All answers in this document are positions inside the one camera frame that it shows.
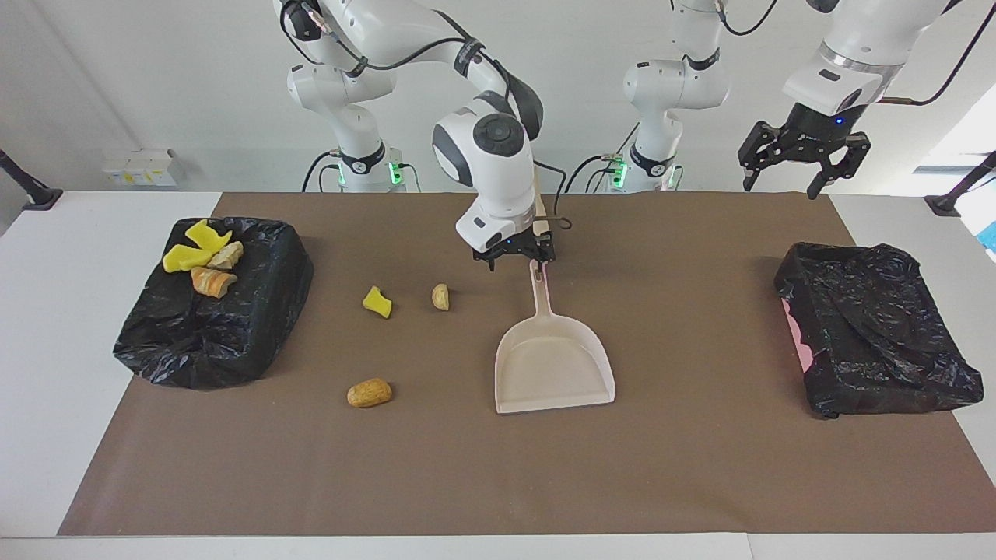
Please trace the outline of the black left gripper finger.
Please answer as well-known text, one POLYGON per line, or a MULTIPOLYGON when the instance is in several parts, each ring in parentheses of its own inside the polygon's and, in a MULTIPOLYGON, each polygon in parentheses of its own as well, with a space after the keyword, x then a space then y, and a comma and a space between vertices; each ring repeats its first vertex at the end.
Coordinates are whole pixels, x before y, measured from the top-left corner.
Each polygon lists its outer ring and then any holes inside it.
POLYGON ((739 164, 743 169, 744 191, 751 191, 762 170, 771 166, 770 160, 775 157, 778 141, 783 134, 783 128, 775 127, 767 121, 757 121, 748 132, 747 138, 739 148, 739 164))
POLYGON ((832 162, 831 156, 825 149, 819 149, 821 152, 817 159, 819 171, 808 185, 808 199, 810 201, 814 201, 821 194, 822 189, 833 182, 852 178, 868 155, 871 141, 866 134, 848 135, 844 139, 843 147, 846 152, 837 163, 832 162))

